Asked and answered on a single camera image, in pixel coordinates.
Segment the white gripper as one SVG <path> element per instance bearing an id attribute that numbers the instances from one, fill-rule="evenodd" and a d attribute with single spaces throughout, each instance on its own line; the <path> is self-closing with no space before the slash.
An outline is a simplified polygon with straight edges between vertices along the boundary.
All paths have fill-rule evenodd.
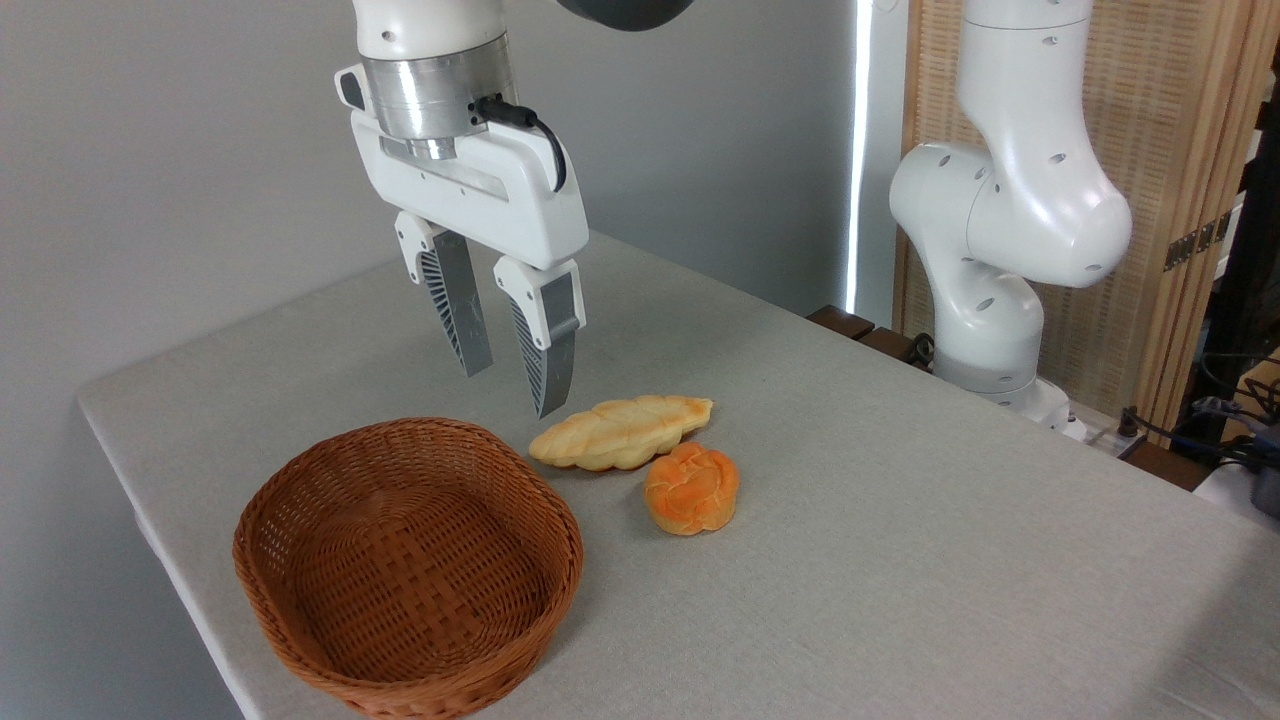
<path id="1" fill-rule="evenodd" d="M 466 375 L 476 375 L 493 356 L 465 237 L 506 255 L 495 282 L 509 299 L 535 413 L 548 416 L 570 395 L 575 338 L 586 325 L 571 258 L 588 245 L 589 228 L 572 164 L 557 188 L 547 136 L 497 123 L 457 138 L 453 159 L 416 158 L 381 132 L 366 85 L 362 67 L 335 73 L 366 174 L 402 210 L 394 228 L 410 279 L 428 291 Z"/>

